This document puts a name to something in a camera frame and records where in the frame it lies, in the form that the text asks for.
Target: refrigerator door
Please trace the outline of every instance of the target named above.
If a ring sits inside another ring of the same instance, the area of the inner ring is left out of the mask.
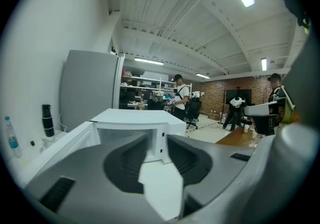
[[[108,53],[70,50],[60,92],[61,121],[67,132],[113,108],[118,59]]]

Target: brown table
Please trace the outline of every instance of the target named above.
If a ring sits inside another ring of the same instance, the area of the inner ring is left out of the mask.
[[[223,145],[231,145],[231,146],[243,146],[249,147],[253,144],[252,139],[252,130],[248,130],[246,133],[244,132],[244,128],[237,127],[227,136],[223,137],[221,140],[217,141],[217,144]]]

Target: black thermos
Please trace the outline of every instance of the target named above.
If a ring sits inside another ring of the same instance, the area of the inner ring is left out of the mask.
[[[42,105],[42,123],[45,131],[45,135],[47,137],[51,137],[55,135],[54,123],[52,122],[50,107],[51,106],[49,104]]]

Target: ceiling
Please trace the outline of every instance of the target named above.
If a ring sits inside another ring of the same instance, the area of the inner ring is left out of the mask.
[[[264,57],[268,70],[289,68],[306,39],[283,0],[108,0],[108,8],[121,12],[125,64],[160,60],[167,74],[261,71]]]

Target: bottle label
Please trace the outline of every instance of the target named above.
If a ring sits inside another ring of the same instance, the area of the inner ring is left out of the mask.
[[[17,138],[16,138],[15,136],[11,136],[11,137],[9,138],[9,144],[10,144],[10,147],[11,147],[12,149],[17,148],[17,147],[18,147],[18,140],[17,140]]]

